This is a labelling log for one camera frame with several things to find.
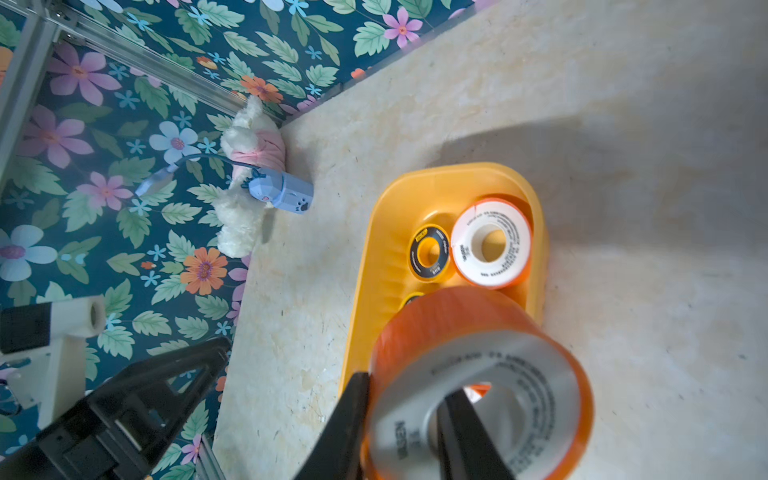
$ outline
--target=marble surface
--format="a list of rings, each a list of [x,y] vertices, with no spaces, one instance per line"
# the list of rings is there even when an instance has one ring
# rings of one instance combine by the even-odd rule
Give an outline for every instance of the marble surface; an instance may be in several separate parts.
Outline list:
[[[472,161],[544,207],[544,328],[597,408],[572,478],[768,478],[767,19],[765,0],[506,0],[286,126],[315,204],[276,213],[251,263],[227,478],[292,478],[332,412],[377,197]]]

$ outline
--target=white tape roll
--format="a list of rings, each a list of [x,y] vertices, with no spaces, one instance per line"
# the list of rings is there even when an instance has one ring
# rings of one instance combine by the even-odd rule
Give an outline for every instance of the white tape roll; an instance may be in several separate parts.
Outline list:
[[[483,240],[492,232],[504,234],[501,256],[487,261]],[[451,250],[458,271],[475,285],[502,288],[518,280],[531,256],[531,228],[522,212],[505,200],[482,200],[456,221],[451,232]]]

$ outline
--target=pink flower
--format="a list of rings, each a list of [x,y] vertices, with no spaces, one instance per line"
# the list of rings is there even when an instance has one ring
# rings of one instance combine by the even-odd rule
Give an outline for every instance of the pink flower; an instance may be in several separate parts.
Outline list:
[[[78,186],[78,191],[91,196],[93,208],[108,205],[112,210],[120,210],[122,203],[118,198],[131,198],[134,193],[126,188],[118,188],[123,184],[123,177],[115,175],[104,179],[104,175],[91,172],[93,185],[83,184]]]
[[[197,456],[200,454],[200,440],[202,437],[200,437],[200,434],[194,436],[194,439],[192,439],[192,445],[185,445],[181,447],[181,453],[186,453],[183,459],[181,459],[181,464],[186,465],[189,462],[197,463]]]
[[[85,123],[82,120],[68,118],[56,126],[56,115],[42,105],[32,109],[32,120],[37,125],[32,122],[27,124],[24,135],[31,138],[19,144],[19,155],[35,157],[47,150],[48,161],[57,167],[65,168],[71,161],[67,150],[80,155],[94,153],[88,142],[70,138],[72,135],[83,133]]]
[[[229,272],[229,276],[236,282],[244,282],[248,277],[248,267],[250,266],[250,253],[241,259],[245,268],[233,268]],[[245,283],[241,283],[237,286],[234,292],[232,292],[232,300],[240,302],[243,299],[243,293],[245,292]]]
[[[232,310],[227,314],[227,318],[232,319],[232,324],[237,326],[237,319],[240,318],[240,302],[232,302]]]
[[[390,14],[384,15],[384,23],[392,28],[388,28],[384,31],[384,38],[394,40],[397,38],[397,46],[400,48],[405,47],[408,41],[414,42],[419,39],[419,36],[413,33],[419,30],[422,25],[421,20],[408,21],[408,12],[403,7],[397,9],[397,20]]]
[[[137,77],[144,77],[145,75],[147,75],[141,70],[139,70],[138,68],[133,68],[133,67],[131,67],[129,72],[131,73],[131,75],[136,75]],[[147,80],[149,80],[149,84],[155,88],[159,88],[163,84],[163,82],[160,81],[159,78],[153,77],[151,75],[147,75]]]
[[[80,94],[94,105],[101,105],[104,95],[96,88],[117,90],[120,82],[103,73],[94,73],[107,66],[107,59],[100,53],[90,51],[83,55],[82,61],[74,47],[63,41],[56,45],[56,53],[61,60],[51,58],[48,61],[48,71],[63,73],[61,77],[51,80],[51,92],[54,95],[71,95],[80,86]]]

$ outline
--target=yellow tray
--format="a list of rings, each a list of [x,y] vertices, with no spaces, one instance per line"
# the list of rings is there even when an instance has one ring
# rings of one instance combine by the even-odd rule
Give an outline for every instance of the yellow tray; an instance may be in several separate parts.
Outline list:
[[[492,163],[430,168],[403,175],[384,190],[371,214],[346,341],[340,395],[354,372],[368,370],[374,342],[410,293],[469,285],[455,268],[453,275],[440,283],[417,279],[409,266],[411,240],[427,223],[439,225],[450,235],[459,215],[486,197],[509,201],[531,224],[530,275],[525,282],[499,292],[522,306],[541,325],[549,235],[541,204],[528,181],[511,168]]]

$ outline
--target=orange tape roll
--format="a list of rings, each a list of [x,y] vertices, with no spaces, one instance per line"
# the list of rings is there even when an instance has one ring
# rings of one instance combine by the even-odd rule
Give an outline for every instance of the orange tape roll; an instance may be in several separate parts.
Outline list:
[[[371,480],[439,480],[435,411],[465,386],[490,385],[475,410],[518,480],[568,477],[591,434],[584,370],[492,290],[447,288],[406,306],[377,339],[370,371],[361,455]]]

